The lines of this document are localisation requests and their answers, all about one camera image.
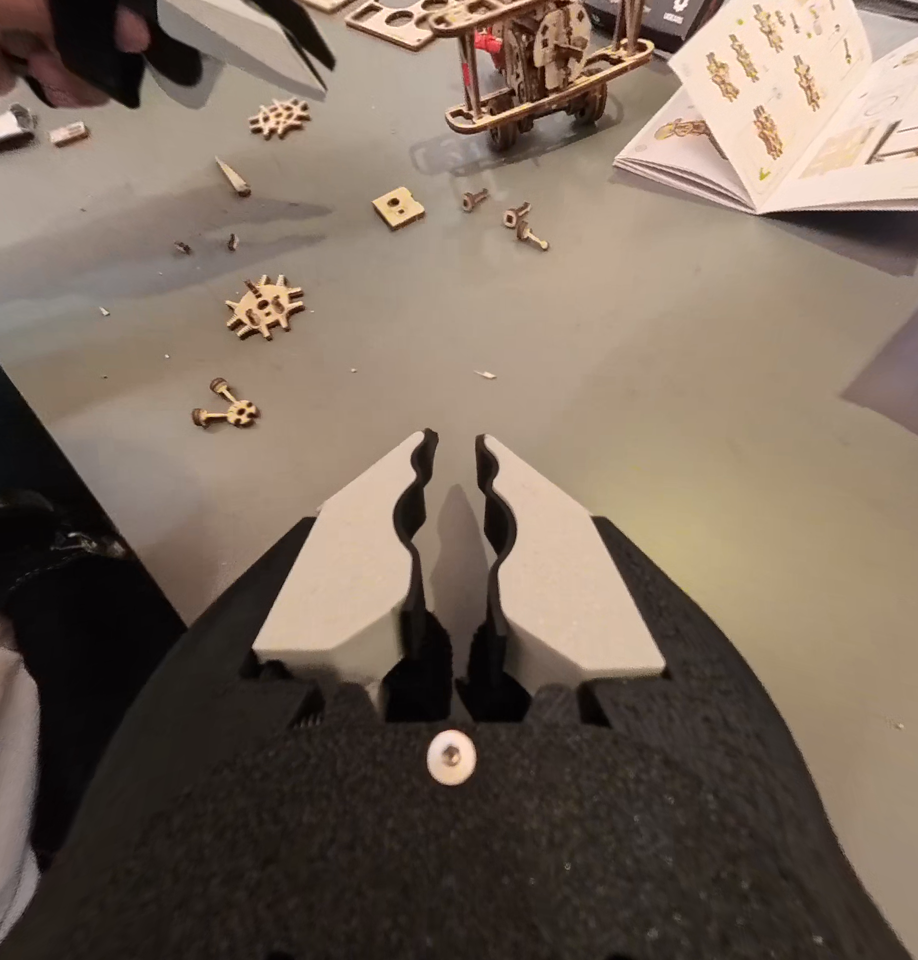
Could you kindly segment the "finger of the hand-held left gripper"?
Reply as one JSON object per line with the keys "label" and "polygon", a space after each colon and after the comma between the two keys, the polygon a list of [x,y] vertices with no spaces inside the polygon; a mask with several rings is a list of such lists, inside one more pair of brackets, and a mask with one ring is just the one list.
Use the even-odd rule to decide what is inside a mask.
{"label": "finger of the hand-held left gripper", "polygon": [[298,2],[162,1],[165,37],[294,95],[325,95],[335,57]]}

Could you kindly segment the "wooden gear disc with pegs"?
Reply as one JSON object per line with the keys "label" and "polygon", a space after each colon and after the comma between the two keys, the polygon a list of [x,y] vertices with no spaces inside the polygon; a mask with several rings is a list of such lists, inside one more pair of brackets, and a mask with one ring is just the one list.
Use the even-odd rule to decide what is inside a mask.
{"label": "wooden gear disc with pegs", "polygon": [[283,274],[275,280],[267,274],[246,278],[243,284],[243,294],[225,302],[229,311],[225,328],[241,341],[259,335],[268,342],[273,330],[290,332],[292,318],[305,309],[303,288],[290,284]]}

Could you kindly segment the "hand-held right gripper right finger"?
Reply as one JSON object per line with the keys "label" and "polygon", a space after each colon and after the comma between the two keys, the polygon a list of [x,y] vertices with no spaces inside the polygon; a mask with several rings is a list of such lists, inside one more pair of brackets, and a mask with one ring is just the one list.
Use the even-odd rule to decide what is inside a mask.
{"label": "hand-held right gripper right finger", "polygon": [[498,438],[475,440],[494,553],[485,620],[460,699],[480,723],[513,723],[548,686],[652,679],[666,660],[593,515]]}

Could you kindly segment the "wooden lattice gear piece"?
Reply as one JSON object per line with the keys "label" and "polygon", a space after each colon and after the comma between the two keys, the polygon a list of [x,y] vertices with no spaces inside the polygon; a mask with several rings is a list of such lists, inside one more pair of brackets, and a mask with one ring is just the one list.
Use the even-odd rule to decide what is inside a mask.
{"label": "wooden lattice gear piece", "polygon": [[311,120],[309,103],[299,98],[285,101],[275,100],[262,105],[249,117],[248,128],[253,135],[266,141],[273,138],[284,139],[291,133],[305,129]]}

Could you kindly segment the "person's white clothing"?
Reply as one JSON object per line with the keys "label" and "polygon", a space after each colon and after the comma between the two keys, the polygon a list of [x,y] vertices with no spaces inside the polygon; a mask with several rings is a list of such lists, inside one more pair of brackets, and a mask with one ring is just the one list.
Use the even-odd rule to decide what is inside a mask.
{"label": "person's white clothing", "polygon": [[39,879],[31,832],[38,777],[37,688],[0,616],[0,942]]}

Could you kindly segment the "wooden model biplane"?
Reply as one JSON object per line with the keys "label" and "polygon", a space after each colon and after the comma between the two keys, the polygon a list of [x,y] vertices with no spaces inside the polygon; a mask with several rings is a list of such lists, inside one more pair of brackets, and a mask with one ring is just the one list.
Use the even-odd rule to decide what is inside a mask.
{"label": "wooden model biplane", "polygon": [[597,49],[582,2],[450,2],[430,14],[433,36],[456,41],[460,57],[464,100],[446,111],[446,125],[459,136],[488,135],[496,152],[555,114],[595,125],[609,84],[655,50],[641,36],[644,3],[619,6],[613,40]]}

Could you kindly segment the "black cardboard box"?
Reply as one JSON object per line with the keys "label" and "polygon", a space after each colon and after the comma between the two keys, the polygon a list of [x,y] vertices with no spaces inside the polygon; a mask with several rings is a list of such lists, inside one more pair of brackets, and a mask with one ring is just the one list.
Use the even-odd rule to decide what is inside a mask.
{"label": "black cardboard box", "polygon": [[[584,1],[593,27],[611,37],[624,2]],[[705,23],[716,16],[724,1],[645,1],[640,34],[657,47],[672,50],[687,42]]]}

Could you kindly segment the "grey desk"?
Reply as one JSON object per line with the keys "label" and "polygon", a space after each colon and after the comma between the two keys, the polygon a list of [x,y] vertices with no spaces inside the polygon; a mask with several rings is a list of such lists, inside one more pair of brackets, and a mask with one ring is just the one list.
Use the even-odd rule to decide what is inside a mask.
{"label": "grey desk", "polygon": [[[321,26],[338,69],[285,140],[248,131],[274,92],[228,70],[201,110],[150,83],[139,111],[82,114],[84,142],[0,154],[0,363],[165,594],[196,617],[430,427],[422,562],[446,621],[432,572],[441,548],[475,573],[485,557],[472,448],[491,433],[723,627],[843,834],[912,822],[918,437],[845,393],[916,312],[918,253],[880,269],[615,170],[672,93],[659,68],[617,81],[591,133],[550,118],[498,157],[443,122],[452,43],[409,54]],[[395,232],[371,202],[400,186],[426,214]],[[503,226],[525,201],[548,251]],[[305,309],[241,341],[225,302],[262,275]],[[192,423],[229,407],[219,377],[252,426]]]}

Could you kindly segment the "white and metal tool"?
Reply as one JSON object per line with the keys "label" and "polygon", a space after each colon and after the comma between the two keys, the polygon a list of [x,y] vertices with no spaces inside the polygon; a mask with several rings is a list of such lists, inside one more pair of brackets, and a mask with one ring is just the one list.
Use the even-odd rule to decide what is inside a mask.
{"label": "white and metal tool", "polygon": [[13,149],[33,140],[37,118],[18,102],[10,103],[0,112],[0,151]]}

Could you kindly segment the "open instruction booklet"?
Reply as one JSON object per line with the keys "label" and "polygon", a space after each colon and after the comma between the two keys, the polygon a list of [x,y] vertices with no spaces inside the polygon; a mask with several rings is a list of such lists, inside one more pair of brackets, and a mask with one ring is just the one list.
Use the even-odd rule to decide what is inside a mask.
{"label": "open instruction booklet", "polygon": [[727,2],[614,168],[754,216],[918,212],[918,26],[876,55],[854,2]]}

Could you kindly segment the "person's black clothing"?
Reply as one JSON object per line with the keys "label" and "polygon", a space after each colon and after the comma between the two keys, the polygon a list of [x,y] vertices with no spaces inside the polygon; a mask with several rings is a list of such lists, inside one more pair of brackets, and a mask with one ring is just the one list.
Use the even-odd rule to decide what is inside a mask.
{"label": "person's black clothing", "polygon": [[40,703],[32,847],[47,870],[185,625],[1,365],[0,615]]}

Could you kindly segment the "person's left hand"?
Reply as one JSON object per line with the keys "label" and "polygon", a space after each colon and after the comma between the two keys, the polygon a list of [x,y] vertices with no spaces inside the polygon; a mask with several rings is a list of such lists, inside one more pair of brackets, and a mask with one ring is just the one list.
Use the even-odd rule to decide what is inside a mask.
{"label": "person's left hand", "polygon": [[20,81],[54,109],[105,102],[102,93],[63,66],[55,50],[49,4],[44,1],[0,1],[0,97]]}

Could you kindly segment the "wooden sheet with cutouts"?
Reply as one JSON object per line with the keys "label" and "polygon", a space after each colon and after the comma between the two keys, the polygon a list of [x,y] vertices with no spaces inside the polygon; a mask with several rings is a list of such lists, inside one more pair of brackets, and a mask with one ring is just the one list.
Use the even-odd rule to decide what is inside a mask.
{"label": "wooden sheet with cutouts", "polygon": [[405,6],[390,2],[366,1],[345,16],[345,26],[411,53],[419,52],[436,39],[429,20],[450,5],[449,1],[414,1]]}

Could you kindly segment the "square wooden plate with holes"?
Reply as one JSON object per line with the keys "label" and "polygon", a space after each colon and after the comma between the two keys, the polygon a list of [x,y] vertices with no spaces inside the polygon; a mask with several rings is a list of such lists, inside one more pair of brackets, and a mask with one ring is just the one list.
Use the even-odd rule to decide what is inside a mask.
{"label": "square wooden plate with holes", "polygon": [[375,198],[373,211],[391,232],[397,232],[424,219],[425,207],[411,190],[400,186]]}

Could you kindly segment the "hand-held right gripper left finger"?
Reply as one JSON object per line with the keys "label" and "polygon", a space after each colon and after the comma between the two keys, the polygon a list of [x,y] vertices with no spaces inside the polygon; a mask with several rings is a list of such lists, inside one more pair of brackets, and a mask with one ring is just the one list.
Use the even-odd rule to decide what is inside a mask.
{"label": "hand-held right gripper left finger", "polygon": [[438,445],[417,430],[322,503],[252,642],[258,665],[357,684],[393,722],[448,716],[451,641],[415,544]]}

